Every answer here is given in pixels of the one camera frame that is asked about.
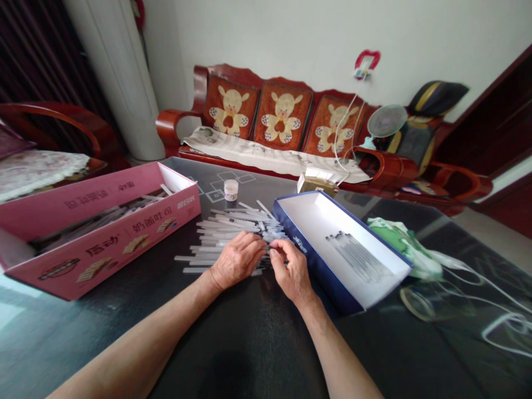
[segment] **curtain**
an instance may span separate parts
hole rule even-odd
[[[127,152],[60,0],[1,0],[0,53],[0,102],[57,101],[85,108],[111,125]],[[40,116],[32,122],[63,151],[91,155],[89,140],[76,128]]]

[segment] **small jar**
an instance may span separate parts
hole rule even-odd
[[[223,194],[226,201],[236,201],[238,198],[238,182],[236,180],[226,180],[223,184]]]

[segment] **white column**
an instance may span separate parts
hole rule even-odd
[[[130,0],[63,0],[134,158],[165,156],[157,102]]]

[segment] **small fan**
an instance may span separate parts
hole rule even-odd
[[[362,148],[376,150],[373,139],[388,137],[395,134],[406,122],[408,114],[401,105],[386,105],[380,107],[371,115],[367,122],[367,130],[371,136],[364,140]]]

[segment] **cup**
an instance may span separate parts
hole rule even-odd
[[[238,198],[238,182],[236,180],[226,180],[223,184],[223,195],[226,201],[236,201]]]
[[[475,307],[465,294],[447,281],[420,280],[399,292],[401,300],[423,321],[442,321],[474,316]]]

